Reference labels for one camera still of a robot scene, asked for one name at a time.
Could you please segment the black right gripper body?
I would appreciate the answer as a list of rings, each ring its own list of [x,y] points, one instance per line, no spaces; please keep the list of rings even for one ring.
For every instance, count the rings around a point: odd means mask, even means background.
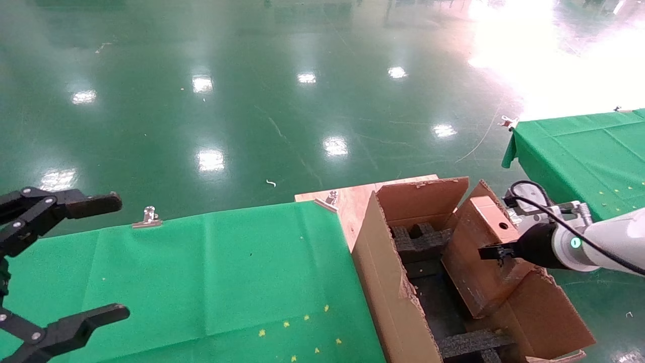
[[[536,266],[558,267],[552,246],[556,229],[555,223],[537,223],[530,227],[518,239],[518,257]]]

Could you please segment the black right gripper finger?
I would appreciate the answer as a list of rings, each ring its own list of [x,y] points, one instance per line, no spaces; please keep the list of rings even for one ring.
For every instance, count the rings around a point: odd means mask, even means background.
[[[521,258],[521,250],[518,244],[497,244],[478,248],[479,257],[481,260],[494,260],[499,267],[504,266],[515,260]]]

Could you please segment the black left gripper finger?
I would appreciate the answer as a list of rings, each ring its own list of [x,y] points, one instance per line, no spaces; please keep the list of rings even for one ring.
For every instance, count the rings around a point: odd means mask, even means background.
[[[1,329],[23,341],[2,362],[49,362],[56,356],[85,347],[95,329],[126,320],[131,315],[122,304],[108,304],[63,317],[42,328],[3,307],[1,313]]]
[[[79,189],[48,192],[22,188],[2,195],[2,257],[17,257],[63,220],[80,220],[120,209],[122,200],[115,192],[87,196]]]

